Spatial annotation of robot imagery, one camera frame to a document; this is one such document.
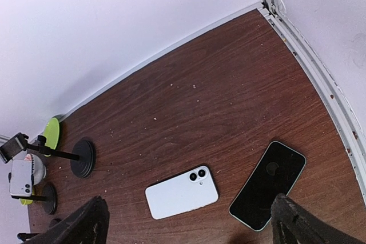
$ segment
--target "black tripod stand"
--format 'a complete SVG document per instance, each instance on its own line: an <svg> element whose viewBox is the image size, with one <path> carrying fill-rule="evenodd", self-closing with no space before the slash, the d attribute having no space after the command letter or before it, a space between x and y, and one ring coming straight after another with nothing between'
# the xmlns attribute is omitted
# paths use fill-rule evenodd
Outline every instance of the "black tripod stand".
<svg viewBox="0 0 366 244"><path fill-rule="evenodd" d="M93 171L96 162L96 150L92 142L83 138L77 142L73 148L72 154L63 151L53 150L45 146L46 138L39 135L38 144L28 143L28 136L18 133L0 147L0 157L4 163L8 163L14 156L21 151L34 150L44 155L53 155L55 157L66 158L70 160L71 170L74 175L85 178Z"/></svg>
<svg viewBox="0 0 366 244"><path fill-rule="evenodd" d="M53 155L55 157L66 158L70 160L70 167L73 174L79 178L86 178L94 169L96 162L96 150L93 143L87 139L78 141L72 151L72 154L63 151L53 150L45 146L46 138L39 135L37 144L29 144L28 136L18 133L0 147L0 158L4 163L8 163L18 153L26 150L34 150L43 155ZM20 197L12 195L15 199L28 199L32 201L42 201L43 208L46 213L54 214L57 209L57 192L53 184L47 183L42 189L42 195L30 195L28 197Z"/></svg>

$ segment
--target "smartphone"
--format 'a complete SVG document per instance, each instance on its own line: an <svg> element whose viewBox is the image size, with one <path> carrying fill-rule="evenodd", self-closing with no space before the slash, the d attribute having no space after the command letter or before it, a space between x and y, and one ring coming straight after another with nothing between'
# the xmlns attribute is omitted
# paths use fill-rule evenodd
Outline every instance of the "smartphone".
<svg viewBox="0 0 366 244"><path fill-rule="evenodd" d="M200 166L145 190L154 219L192 211L218 200L218 192L207 166Z"/></svg>
<svg viewBox="0 0 366 244"><path fill-rule="evenodd" d="M288 195L306 164L305 157L278 141L267 147L254 172L230 205L230 214L254 231L270 220L277 194Z"/></svg>
<svg viewBox="0 0 366 244"><path fill-rule="evenodd" d="M9 175L9 192L17 197L29 197L33 190L32 161L14 159Z"/></svg>

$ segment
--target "wood grain surface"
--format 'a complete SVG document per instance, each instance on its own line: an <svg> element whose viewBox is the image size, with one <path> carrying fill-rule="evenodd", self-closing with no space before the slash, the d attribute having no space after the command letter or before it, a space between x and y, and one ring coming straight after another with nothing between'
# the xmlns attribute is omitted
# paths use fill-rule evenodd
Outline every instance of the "wood grain surface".
<svg viewBox="0 0 366 244"><path fill-rule="evenodd" d="M279 140L307 158L290 197L366 241L366 211L340 137L309 79L258 11L147 65L62 127L59 148L71 151L89 137L97 163L89 178L78 179L69 161L46 159L59 207L51 217L40 203L30 205L32 232L102 195L110 244L272 243L271 226L255 233L228 207L270 141ZM203 163L213 173L218 202L153 220L146 187Z"/></svg>

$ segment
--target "metal rod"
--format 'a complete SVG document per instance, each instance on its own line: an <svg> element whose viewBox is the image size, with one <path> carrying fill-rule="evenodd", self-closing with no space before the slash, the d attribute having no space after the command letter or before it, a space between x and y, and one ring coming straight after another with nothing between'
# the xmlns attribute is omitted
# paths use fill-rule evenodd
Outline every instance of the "metal rod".
<svg viewBox="0 0 366 244"><path fill-rule="evenodd" d="M18 239L21 241L27 241L28 239L35 237L38 234L26 234L26 233L19 233L17 235Z"/></svg>
<svg viewBox="0 0 366 244"><path fill-rule="evenodd" d="M27 199L27 200L32 200L32 201L47 201L47 198L43 197L41 195L31 195L29 197L19 197L17 195L12 195L11 197L14 199Z"/></svg>
<svg viewBox="0 0 366 244"><path fill-rule="evenodd" d="M30 150L37 151L40 154L44 154L44 155L53 155L54 157L61 157L61 158L66 158L66 159L70 159L70 160L75 160L75 161L80 160L80 157L77 154L70 154L70 153L66 153L64 151L56 151L47 146L37 146L37 145L28 144L27 148Z"/></svg>

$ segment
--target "dual camera lens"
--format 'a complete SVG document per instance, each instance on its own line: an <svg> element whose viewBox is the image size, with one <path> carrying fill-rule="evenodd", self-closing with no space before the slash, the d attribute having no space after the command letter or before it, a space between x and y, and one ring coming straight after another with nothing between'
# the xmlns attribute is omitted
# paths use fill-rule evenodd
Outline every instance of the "dual camera lens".
<svg viewBox="0 0 366 244"><path fill-rule="evenodd" d="M206 175L206 171L205 170L199 170L198 171L198 176L199 177L204 177ZM197 179L197 174L195 174L195 173L191 173L190 175L189 175L189 179L191 180L191 181L195 181L196 179Z"/></svg>

